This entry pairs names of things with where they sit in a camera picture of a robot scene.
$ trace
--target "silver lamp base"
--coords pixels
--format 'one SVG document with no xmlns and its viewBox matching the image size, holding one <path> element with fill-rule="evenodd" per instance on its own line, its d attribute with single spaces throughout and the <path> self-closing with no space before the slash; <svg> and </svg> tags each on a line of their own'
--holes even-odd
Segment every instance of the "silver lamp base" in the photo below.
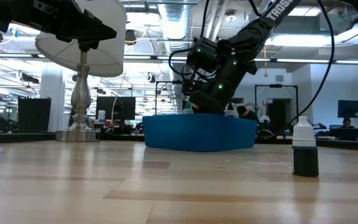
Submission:
<svg viewBox="0 0 358 224">
<path fill-rule="evenodd" d="M 56 141 L 62 142 L 95 142 L 96 131 L 93 130 L 63 130 L 56 132 Z"/>
</svg>

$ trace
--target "white lampshade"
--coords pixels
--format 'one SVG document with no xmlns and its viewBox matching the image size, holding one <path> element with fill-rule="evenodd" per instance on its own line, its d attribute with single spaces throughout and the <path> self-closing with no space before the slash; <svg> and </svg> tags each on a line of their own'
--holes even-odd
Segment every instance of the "white lampshade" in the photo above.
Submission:
<svg viewBox="0 0 358 224">
<path fill-rule="evenodd" d="M 122 74 L 124 65 L 124 45 L 126 29 L 126 12 L 118 0 L 76 0 L 81 8 L 89 10 L 103 24 L 117 32 L 115 39 L 103 40 L 98 49 L 88 52 L 89 74 L 99 77 L 116 77 Z M 53 34 L 41 32 L 35 46 L 38 51 L 51 61 L 66 68 L 76 70 L 80 62 L 80 50 L 76 40 L 66 43 L 57 40 Z"/>
</svg>

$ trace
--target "white column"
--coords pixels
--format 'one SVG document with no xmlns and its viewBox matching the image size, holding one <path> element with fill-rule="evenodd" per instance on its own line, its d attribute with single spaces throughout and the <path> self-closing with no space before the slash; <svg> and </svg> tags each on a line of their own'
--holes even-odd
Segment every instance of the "white column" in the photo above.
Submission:
<svg viewBox="0 0 358 224">
<path fill-rule="evenodd" d="M 58 131 L 67 128 L 63 122 L 65 106 L 65 77 L 60 65 L 44 62 L 41 78 L 40 98 L 51 98 L 48 131 Z"/>
</svg>

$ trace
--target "small bottle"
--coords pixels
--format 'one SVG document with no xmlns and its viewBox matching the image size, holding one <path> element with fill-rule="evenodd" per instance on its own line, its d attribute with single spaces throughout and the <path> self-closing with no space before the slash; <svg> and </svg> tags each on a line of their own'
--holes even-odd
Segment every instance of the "small bottle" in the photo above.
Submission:
<svg viewBox="0 0 358 224">
<path fill-rule="evenodd" d="M 186 101 L 186 107 L 183 110 L 183 114 L 192 114 L 193 113 L 193 109 L 191 108 L 191 103 L 189 100 Z"/>
<path fill-rule="evenodd" d="M 226 107 L 226 110 L 224 111 L 225 116 L 232 116 L 235 118 L 239 117 L 239 113 L 234 109 L 233 105 L 229 103 Z"/>
<path fill-rule="evenodd" d="M 306 116 L 299 117 L 293 128 L 293 174 L 318 177 L 318 152 L 312 125 Z"/>
</svg>

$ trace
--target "lamp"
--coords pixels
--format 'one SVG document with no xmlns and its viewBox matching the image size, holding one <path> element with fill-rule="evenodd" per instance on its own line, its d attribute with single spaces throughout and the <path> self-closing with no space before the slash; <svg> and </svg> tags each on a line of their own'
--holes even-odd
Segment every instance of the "lamp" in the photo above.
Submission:
<svg viewBox="0 0 358 224">
<path fill-rule="evenodd" d="M 77 81 L 71 95 L 71 105 L 75 109 L 75 122 L 68 129 L 57 131 L 57 141 L 96 141 L 96 132 L 85 121 L 85 111 L 91 104 L 87 77 L 116 77 L 122 73 L 124 63 L 124 41 L 126 12 L 118 0 L 76 0 L 81 11 L 85 9 L 97 17 L 104 25 L 117 32 L 115 39 L 102 40 L 97 49 L 58 40 L 52 34 L 41 32 L 35 39 L 37 50 L 52 62 L 78 71 Z"/>
</svg>

